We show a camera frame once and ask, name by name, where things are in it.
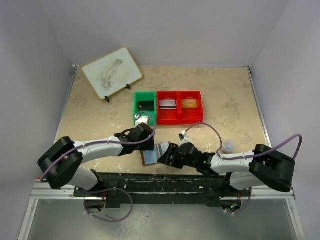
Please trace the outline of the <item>brown leather card holder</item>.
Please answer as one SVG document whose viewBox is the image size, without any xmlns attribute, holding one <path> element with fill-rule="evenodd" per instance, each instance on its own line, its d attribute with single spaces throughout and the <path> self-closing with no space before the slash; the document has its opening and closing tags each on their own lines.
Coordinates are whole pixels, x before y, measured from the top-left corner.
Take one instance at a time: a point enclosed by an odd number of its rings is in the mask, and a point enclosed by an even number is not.
<svg viewBox="0 0 320 240">
<path fill-rule="evenodd" d="M 158 143 L 154 146 L 154 150 L 146 150 L 141 152 L 141 159 L 143 166 L 154 165 L 158 162 L 158 159 L 161 158 L 169 148 L 170 143 Z"/>
</svg>

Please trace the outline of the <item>red plastic bin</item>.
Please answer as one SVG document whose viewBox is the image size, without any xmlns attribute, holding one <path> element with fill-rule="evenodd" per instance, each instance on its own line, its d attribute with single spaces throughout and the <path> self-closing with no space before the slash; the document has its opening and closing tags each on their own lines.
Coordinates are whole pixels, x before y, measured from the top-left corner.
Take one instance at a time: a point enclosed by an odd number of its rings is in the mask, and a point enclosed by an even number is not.
<svg viewBox="0 0 320 240">
<path fill-rule="evenodd" d="M 182 99 L 196 99 L 198 107 L 196 109 L 182 109 Z M 193 125 L 200 123 L 204 119 L 204 107 L 200 91 L 178 91 L 180 124 Z"/>
<path fill-rule="evenodd" d="M 173 126 L 181 123 L 180 109 L 178 104 L 178 91 L 157 91 L 157 125 Z M 176 109 L 160 109 L 160 100 L 176 100 Z"/>
</svg>

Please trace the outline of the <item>green plastic bin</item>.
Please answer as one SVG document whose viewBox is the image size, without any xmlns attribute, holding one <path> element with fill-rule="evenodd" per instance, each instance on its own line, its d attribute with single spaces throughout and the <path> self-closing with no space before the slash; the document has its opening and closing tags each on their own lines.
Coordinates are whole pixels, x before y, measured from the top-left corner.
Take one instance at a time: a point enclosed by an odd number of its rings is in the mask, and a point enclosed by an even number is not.
<svg viewBox="0 0 320 240">
<path fill-rule="evenodd" d="M 133 124 L 136 123 L 136 114 L 141 111 L 146 111 L 152 115 L 150 125 L 157 125 L 157 93 L 155 91 L 144 91 L 134 93 L 133 102 Z"/>
</svg>

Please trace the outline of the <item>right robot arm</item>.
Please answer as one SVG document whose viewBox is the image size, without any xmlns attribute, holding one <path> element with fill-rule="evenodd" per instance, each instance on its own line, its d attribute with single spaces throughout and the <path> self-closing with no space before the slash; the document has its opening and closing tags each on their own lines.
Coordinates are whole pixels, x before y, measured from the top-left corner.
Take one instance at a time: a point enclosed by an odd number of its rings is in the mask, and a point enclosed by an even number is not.
<svg viewBox="0 0 320 240">
<path fill-rule="evenodd" d="M 231 174 L 230 179 L 222 183 L 222 190 L 228 196 L 262 185 L 288 193 L 296 164 L 292 157 L 263 144 L 244 153 L 218 155 L 201 152 L 190 142 L 170 143 L 157 162 L 177 169 L 191 167 L 206 177 Z"/>
</svg>

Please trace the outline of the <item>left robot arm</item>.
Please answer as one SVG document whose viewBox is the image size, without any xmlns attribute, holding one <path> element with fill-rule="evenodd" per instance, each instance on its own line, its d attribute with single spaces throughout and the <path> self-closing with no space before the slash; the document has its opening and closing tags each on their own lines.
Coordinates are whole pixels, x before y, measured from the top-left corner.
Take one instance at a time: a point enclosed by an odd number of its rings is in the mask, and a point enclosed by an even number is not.
<svg viewBox="0 0 320 240">
<path fill-rule="evenodd" d="M 42 171 L 40 181 L 54 190 L 72 185 L 86 190 L 91 196 L 103 191 L 103 181 L 95 170 L 81 164 L 106 158 L 130 155 L 135 151 L 153 150 L 155 129 L 145 123 L 96 141 L 72 141 L 65 136 L 42 155 L 37 164 Z"/>
</svg>

